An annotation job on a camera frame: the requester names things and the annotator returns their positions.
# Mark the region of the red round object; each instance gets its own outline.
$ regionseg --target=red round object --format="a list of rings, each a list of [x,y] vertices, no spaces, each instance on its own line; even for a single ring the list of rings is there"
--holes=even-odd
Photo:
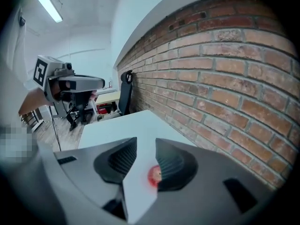
[[[158,183],[161,181],[160,167],[154,166],[148,172],[148,181],[153,187],[158,187]]]

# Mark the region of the white ceiling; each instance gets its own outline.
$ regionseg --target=white ceiling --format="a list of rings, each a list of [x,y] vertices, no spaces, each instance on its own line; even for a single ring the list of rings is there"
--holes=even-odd
[[[63,17],[56,23],[38,0],[23,0],[22,10],[31,33],[46,34],[71,27],[110,26],[118,0],[52,0]]]

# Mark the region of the floor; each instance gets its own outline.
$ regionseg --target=floor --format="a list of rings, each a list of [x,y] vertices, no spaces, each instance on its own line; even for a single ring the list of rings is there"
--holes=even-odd
[[[95,122],[94,118],[94,114],[87,114],[86,120],[88,124]],[[70,123],[67,119],[57,118],[54,119],[54,122],[57,128],[61,150],[77,149],[84,125],[82,125],[80,121],[77,121],[78,126],[72,132],[69,132]],[[49,144],[54,152],[60,150],[51,121],[43,123],[34,133],[37,136],[37,140]]]

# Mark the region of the chair headrest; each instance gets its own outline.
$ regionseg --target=chair headrest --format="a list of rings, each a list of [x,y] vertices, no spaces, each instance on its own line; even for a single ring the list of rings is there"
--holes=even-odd
[[[133,80],[133,75],[132,75],[132,70],[129,70],[125,73],[122,73],[121,75],[121,81],[123,83],[132,83],[132,80]]]

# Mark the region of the ceiling light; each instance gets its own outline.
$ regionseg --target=ceiling light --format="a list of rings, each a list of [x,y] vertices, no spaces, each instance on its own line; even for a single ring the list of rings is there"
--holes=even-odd
[[[46,11],[50,14],[50,16],[54,19],[55,22],[59,23],[62,21],[62,17],[52,4],[50,0],[39,0],[42,6],[46,9]]]

